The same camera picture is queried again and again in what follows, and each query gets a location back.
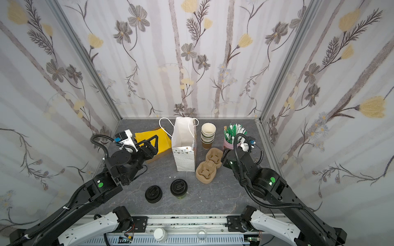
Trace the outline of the brown pulp cup carrier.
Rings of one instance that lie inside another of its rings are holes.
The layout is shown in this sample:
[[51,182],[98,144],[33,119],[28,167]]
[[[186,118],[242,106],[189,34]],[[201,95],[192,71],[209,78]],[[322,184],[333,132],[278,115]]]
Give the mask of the brown pulp cup carrier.
[[196,169],[196,178],[204,184],[209,184],[216,177],[217,170],[221,168],[223,151],[211,148],[206,154],[206,159]]

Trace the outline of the stack of black lids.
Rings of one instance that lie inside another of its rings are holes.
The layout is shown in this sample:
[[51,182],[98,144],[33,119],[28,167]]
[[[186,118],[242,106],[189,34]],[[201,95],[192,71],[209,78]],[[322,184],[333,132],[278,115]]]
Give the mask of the stack of black lids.
[[145,198],[151,204],[158,203],[162,196],[162,189],[157,185],[150,186],[145,192]]

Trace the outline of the black cup lid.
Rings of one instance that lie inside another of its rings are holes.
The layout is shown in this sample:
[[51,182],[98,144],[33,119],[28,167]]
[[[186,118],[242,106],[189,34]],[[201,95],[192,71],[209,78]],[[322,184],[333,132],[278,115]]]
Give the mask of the black cup lid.
[[170,191],[173,196],[182,196],[187,193],[188,184],[183,179],[176,179],[170,185]]

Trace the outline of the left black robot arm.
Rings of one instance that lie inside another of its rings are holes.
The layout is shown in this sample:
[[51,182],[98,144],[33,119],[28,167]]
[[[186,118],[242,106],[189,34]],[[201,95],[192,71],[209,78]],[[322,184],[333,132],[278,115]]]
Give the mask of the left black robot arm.
[[143,163],[159,151],[154,135],[138,143],[122,144],[119,138],[96,134],[90,141],[104,151],[104,169],[72,194],[69,201],[37,225],[10,234],[12,246],[52,246],[59,236],[90,211],[119,194],[138,178]]

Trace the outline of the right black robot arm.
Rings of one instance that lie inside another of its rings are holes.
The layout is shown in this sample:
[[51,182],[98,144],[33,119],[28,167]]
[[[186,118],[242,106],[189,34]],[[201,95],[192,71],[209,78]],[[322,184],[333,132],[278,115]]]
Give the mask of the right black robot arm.
[[280,210],[290,221],[270,217],[247,206],[239,216],[236,230],[267,232],[291,246],[342,246],[347,233],[320,219],[293,192],[276,171],[261,168],[242,148],[225,149],[222,163],[232,169],[248,196],[260,207]]

